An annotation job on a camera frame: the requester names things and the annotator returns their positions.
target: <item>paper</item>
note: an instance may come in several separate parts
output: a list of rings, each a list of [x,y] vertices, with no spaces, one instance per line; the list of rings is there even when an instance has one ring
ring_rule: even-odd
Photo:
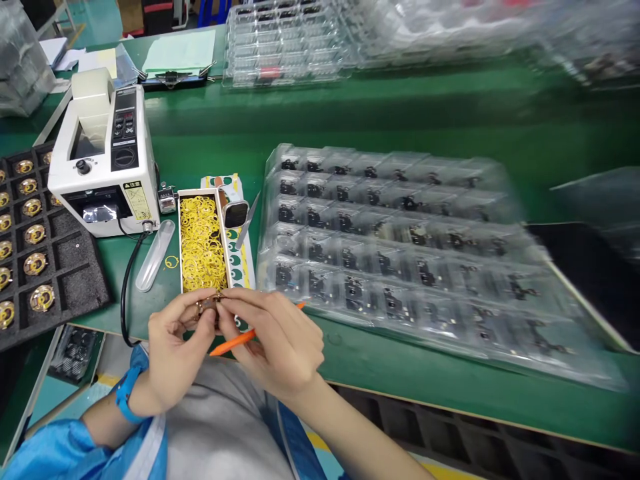
[[[198,74],[213,61],[215,30],[160,37],[151,44],[142,70],[154,78],[168,70]]]
[[[78,60],[85,54],[87,50],[67,50],[65,56],[53,68],[54,71],[68,71],[75,67]]]
[[[55,65],[56,60],[58,60],[58,58],[62,54],[62,50],[65,48],[66,45],[67,45],[67,39],[64,37],[50,39],[50,40],[42,40],[40,42],[40,46],[42,47],[42,50],[45,51],[45,55],[47,56],[47,62],[49,62],[50,66]]]
[[[70,79],[56,79],[55,83],[53,84],[53,90],[51,90],[50,93],[64,93],[69,90],[70,86]]]
[[[112,79],[118,78],[118,70],[115,64],[115,49],[87,52],[80,57],[78,72],[94,70],[106,67]]]

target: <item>watch face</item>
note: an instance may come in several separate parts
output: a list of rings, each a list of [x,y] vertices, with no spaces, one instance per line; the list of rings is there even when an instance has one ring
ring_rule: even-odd
[[[229,203],[225,207],[225,228],[238,228],[247,221],[249,204],[247,202]]]

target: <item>plastic tube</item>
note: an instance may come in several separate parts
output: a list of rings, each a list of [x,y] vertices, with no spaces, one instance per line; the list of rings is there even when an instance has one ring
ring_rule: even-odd
[[[135,287],[141,292],[147,292],[151,289],[155,276],[160,269],[160,264],[165,258],[173,232],[175,232],[175,224],[171,220],[164,220],[160,224],[147,257],[138,272],[138,276],[135,278]]]

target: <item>stack of plastic trays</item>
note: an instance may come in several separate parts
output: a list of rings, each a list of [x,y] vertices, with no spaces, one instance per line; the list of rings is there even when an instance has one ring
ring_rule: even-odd
[[[536,42],[548,1],[332,0],[360,68],[503,55]]]
[[[280,145],[265,176],[258,288],[384,335],[625,388],[497,162]]]
[[[560,64],[587,87],[638,86],[640,5],[634,0],[556,0],[542,45],[546,64]]]
[[[320,0],[271,0],[233,7],[227,18],[223,84],[296,85],[348,76],[344,32]]]

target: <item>control panel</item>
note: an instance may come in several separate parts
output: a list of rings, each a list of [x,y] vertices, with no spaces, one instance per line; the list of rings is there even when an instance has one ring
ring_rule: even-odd
[[[111,130],[111,171],[138,166],[135,88],[115,93],[113,128]]]

